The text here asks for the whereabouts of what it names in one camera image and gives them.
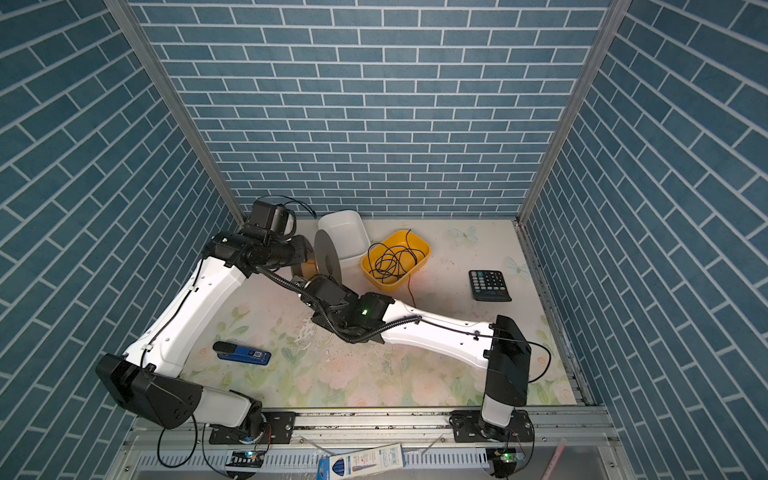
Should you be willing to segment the dark grey perforated spool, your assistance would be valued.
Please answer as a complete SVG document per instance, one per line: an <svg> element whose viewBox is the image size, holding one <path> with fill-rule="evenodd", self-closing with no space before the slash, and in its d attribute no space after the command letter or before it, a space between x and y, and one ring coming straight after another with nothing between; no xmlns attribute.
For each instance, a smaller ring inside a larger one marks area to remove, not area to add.
<svg viewBox="0 0 768 480"><path fill-rule="evenodd" d="M304 238L306 259L298 265L291 266L291 274L303 280L310 280L318 275L324 275L341 284L342 268L340 260L331 239L325 230L318 230L313 243Z"/></svg>

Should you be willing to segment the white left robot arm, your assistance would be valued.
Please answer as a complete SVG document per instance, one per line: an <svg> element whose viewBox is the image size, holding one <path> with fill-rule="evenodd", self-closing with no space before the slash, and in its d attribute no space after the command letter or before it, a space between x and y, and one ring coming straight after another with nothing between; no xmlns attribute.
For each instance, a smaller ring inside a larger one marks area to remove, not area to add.
<svg viewBox="0 0 768 480"><path fill-rule="evenodd" d="M311 250L296 232L293 210L255 201L241 230L215 235L159 318L122 354L103 355L96 375L120 407L167 430L192 421L223 427L239 443L260 441L268 431L260 401L179 374L219 308L247 278L300 266Z"/></svg>

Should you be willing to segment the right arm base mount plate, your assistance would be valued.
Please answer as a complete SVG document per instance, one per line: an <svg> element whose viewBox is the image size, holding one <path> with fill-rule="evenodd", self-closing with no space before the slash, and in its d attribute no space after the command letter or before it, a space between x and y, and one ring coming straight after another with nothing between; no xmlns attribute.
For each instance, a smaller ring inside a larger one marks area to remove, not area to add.
<svg viewBox="0 0 768 480"><path fill-rule="evenodd" d="M513 410L506 426L500 427L482 418L480 410L455 410L448 417L456 443L532 442L535 429L526 410Z"/></svg>

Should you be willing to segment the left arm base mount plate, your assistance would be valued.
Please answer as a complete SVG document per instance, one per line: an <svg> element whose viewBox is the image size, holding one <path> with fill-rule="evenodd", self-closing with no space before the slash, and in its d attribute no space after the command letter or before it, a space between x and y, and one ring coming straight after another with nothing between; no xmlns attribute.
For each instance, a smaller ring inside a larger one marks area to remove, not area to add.
<svg viewBox="0 0 768 480"><path fill-rule="evenodd" d="M212 445L271 445L291 441L297 414L293 411L261 411L239 427L212 425Z"/></svg>

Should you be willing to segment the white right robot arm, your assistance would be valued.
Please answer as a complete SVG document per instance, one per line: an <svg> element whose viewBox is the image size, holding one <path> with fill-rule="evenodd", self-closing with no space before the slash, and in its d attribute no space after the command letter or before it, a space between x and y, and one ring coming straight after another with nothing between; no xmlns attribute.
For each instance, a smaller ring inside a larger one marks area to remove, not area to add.
<svg viewBox="0 0 768 480"><path fill-rule="evenodd" d="M457 320L419 310L389 295L355 293L331 277L299 284L298 295L312 321L349 344L374 341L406 345L462 361L485 372L478 434L507 441L522 434L532 348L517 324L499 315L493 322Z"/></svg>

